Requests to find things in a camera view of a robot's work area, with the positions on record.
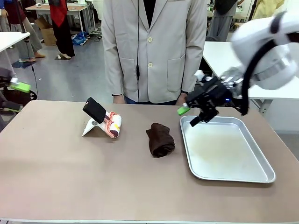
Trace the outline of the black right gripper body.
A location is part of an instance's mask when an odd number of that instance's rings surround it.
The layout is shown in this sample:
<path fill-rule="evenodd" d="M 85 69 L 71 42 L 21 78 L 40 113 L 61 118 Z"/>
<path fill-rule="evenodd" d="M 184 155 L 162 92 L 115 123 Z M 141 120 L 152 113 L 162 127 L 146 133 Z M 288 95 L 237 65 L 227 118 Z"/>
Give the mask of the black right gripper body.
<path fill-rule="evenodd" d="M 232 107 L 232 94 L 216 77 L 190 92 L 186 97 L 188 108 L 199 108 L 205 114 L 216 113 L 217 107 Z"/>

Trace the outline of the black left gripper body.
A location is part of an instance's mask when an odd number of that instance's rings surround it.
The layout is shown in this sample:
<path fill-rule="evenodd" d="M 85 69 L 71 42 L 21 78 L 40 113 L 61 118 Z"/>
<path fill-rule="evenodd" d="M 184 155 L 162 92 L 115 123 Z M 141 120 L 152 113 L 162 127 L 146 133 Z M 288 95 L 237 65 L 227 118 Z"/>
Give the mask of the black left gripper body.
<path fill-rule="evenodd" d="M 14 73 L 11 70 L 6 68 L 0 68 L 0 86 L 12 86 L 13 83 L 11 82 L 12 78 L 14 77 Z"/>

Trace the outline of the person's left hand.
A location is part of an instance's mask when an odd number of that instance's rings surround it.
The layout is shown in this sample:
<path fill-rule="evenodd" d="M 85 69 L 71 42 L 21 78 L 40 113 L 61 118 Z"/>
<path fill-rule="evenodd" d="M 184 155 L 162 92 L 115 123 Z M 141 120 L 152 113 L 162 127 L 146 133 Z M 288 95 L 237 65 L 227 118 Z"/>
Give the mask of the person's left hand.
<path fill-rule="evenodd" d="M 176 101 L 176 105 L 183 105 L 185 103 L 186 96 L 187 94 L 182 92 Z"/>

